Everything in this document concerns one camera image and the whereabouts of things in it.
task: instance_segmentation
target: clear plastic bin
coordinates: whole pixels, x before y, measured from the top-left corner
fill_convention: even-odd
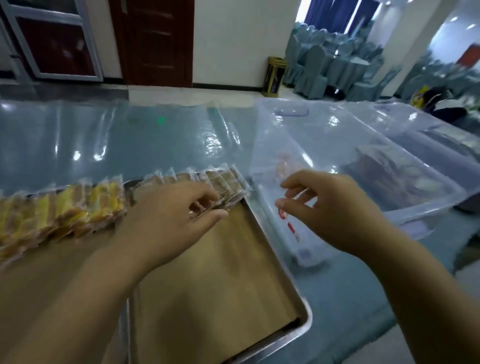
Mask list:
[[[460,187],[480,192],[480,139],[403,103],[342,103],[341,107],[384,134]]]
[[[259,122],[250,171],[254,186],[285,245],[304,267],[331,258],[335,250],[274,206],[285,192],[280,182],[297,170],[350,175],[389,220],[413,236],[425,235],[427,217],[466,196],[451,179],[340,106],[280,99],[256,103]]]

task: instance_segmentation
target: blue curtain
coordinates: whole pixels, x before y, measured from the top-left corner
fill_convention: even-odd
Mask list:
[[[330,33],[345,32],[350,18],[357,7],[357,3],[358,0],[335,0],[330,9],[328,26],[325,28]]]
[[[360,27],[368,24],[368,22],[372,20],[373,16],[375,15],[379,5],[380,3],[375,0],[362,0],[357,14],[355,15],[355,18],[353,18],[353,23],[348,33],[351,35],[360,22],[362,23]]]
[[[326,28],[329,23],[332,3],[333,0],[312,0],[305,17],[305,23],[314,25],[317,29]]]

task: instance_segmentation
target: trash bin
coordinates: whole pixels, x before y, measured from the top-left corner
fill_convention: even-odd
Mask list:
[[[268,57],[268,68],[265,76],[262,95],[265,97],[278,97],[278,89],[282,84],[282,79],[288,62],[278,57]]]

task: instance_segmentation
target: hand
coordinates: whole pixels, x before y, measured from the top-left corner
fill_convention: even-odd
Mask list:
[[[281,185],[275,206],[295,216],[335,248],[359,256],[393,228],[379,207],[346,175],[301,170]],[[305,205],[317,197],[313,207]]]
[[[218,209],[191,220],[190,209],[198,207],[198,203],[209,208],[218,199],[213,187],[206,183],[159,186],[128,212],[116,232],[115,243],[146,274],[175,259],[228,216],[227,211]]]

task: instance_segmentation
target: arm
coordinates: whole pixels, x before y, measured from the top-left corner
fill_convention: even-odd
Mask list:
[[[209,207],[218,195],[207,184],[185,182],[159,187],[140,201],[112,242],[86,261],[4,363],[89,363],[92,357],[100,362],[120,310],[138,282],[228,215],[213,210],[191,221],[189,207],[196,200]]]
[[[381,282],[417,363],[480,361],[480,306],[348,176],[303,170],[276,205],[362,259]],[[306,202],[317,197],[313,207]]]

